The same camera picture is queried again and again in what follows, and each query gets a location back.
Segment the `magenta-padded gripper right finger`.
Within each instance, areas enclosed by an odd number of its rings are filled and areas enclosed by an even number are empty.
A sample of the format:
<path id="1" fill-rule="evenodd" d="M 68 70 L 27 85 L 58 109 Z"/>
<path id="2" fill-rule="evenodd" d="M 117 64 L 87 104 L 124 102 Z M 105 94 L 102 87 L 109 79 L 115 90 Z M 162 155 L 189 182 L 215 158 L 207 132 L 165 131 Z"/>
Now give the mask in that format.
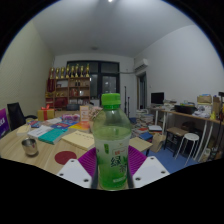
<path id="1" fill-rule="evenodd" d="M 155 156 L 145 156 L 130 146 L 128 149 L 128 187 L 141 188 L 169 175 L 167 169 Z"/>

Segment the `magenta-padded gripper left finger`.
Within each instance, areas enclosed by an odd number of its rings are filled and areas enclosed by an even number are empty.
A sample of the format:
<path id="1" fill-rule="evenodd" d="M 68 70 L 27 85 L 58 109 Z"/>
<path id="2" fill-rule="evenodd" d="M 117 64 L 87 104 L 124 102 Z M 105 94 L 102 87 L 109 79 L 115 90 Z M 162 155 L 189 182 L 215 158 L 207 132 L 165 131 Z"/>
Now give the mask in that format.
<path id="1" fill-rule="evenodd" d="M 92 148 L 79 159 L 69 159 L 57 175 L 84 188 L 98 186 L 96 149 Z"/>

